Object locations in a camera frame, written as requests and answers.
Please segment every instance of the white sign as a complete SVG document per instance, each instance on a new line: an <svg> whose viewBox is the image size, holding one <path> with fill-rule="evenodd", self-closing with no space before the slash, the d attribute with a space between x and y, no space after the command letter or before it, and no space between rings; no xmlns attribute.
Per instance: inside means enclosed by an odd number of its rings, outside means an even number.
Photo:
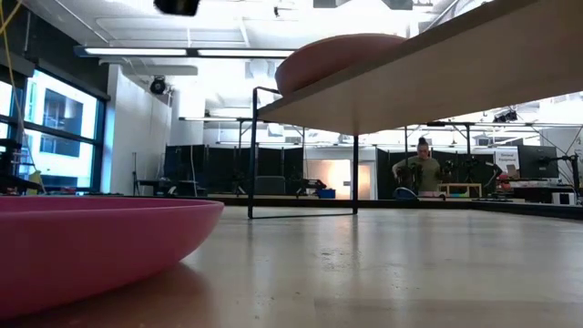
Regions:
<svg viewBox="0 0 583 328"><path fill-rule="evenodd" d="M517 151L496 151L494 162L506 173L508 173L508 166L514 165L514 169L520 169Z"/></svg>

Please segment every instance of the yellow cable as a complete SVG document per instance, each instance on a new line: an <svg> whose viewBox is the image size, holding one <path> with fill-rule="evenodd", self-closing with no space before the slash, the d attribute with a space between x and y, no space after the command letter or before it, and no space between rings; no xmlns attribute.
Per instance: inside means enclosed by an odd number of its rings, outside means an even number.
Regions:
<svg viewBox="0 0 583 328"><path fill-rule="evenodd" d="M6 51L6 60L8 62L8 74L10 75L10 83L12 83L12 94L13 94L14 102L16 103L16 111L18 112L18 126L22 129L22 133L26 137L25 120L22 117L23 116L22 107L20 106L20 101L18 99L18 95L16 94L15 75L14 75L14 72L12 71L12 57L10 56L10 48L8 46L8 33L5 33L5 30L8 27L8 24L10 24L10 21L12 20L12 18L14 18L14 16L16 15L16 12L18 11L18 9L20 8L21 5L22 5L22 0L18 0L18 3L16 4L15 8L12 10L12 13L10 13L8 18L6 20L4 20L4 4L3 4L3 0L0 0L0 22L2 23L2 27L0 27L0 34L4 34L4 46L5 46L5 51ZM28 138L23 138L23 140L24 140L25 146L28 148L28 157L30 157L30 161L33 164L33 168L35 170L37 170L35 160L33 159L32 151L30 150L30 147L28 147ZM43 192L46 193L45 184L43 183L43 179L40 177L40 175L39 175L39 180L40 180L40 186L41 186Z"/></svg>

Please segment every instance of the pink bowl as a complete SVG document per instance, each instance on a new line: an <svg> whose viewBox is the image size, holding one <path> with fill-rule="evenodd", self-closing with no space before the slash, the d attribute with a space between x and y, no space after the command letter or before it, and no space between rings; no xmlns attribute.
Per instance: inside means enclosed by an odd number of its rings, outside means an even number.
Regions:
<svg viewBox="0 0 583 328"><path fill-rule="evenodd" d="M0 320L162 271L201 245L222 209L205 200L0 197Z"/></svg>
<svg viewBox="0 0 583 328"><path fill-rule="evenodd" d="M287 57L275 72L282 96L371 57L380 56L406 39L384 34L333 36L311 43Z"/></svg>

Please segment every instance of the white ceiling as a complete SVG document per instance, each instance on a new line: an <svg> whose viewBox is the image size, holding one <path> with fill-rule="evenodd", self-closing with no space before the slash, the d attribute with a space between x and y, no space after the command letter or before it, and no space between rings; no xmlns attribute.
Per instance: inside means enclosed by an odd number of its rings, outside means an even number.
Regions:
<svg viewBox="0 0 583 328"><path fill-rule="evenodd" d="M416 0L433 6L392 11L382 0L351 0L314 9L312 0L201 0L195 17L162 15L153 0L25 0L37 15L85 46L298 48L341 34L375 32L414 36L452 0ZM280 8L276 17L273 7ZM136 66L196 66L199 76L182 87L205 86L211 107L248 107L246 60L133 59Z"/></svg>

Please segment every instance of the woman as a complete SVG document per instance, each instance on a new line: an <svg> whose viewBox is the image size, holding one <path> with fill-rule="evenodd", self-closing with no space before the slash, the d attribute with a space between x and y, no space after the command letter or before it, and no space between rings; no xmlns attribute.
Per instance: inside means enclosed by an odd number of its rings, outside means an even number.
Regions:
<svg viewBox="0 0 583 328"><path fill-rule="evenodd" d="M419 185L419 196L437 197L439 196L440 168L437 160L429 157L429 144L425 138L420 137L417 144L417 156L408 159L409 165L417 165L422 168L421 183ZM397 170L405 166L405 159L393 165L393 175L397 177Z"/></svg>

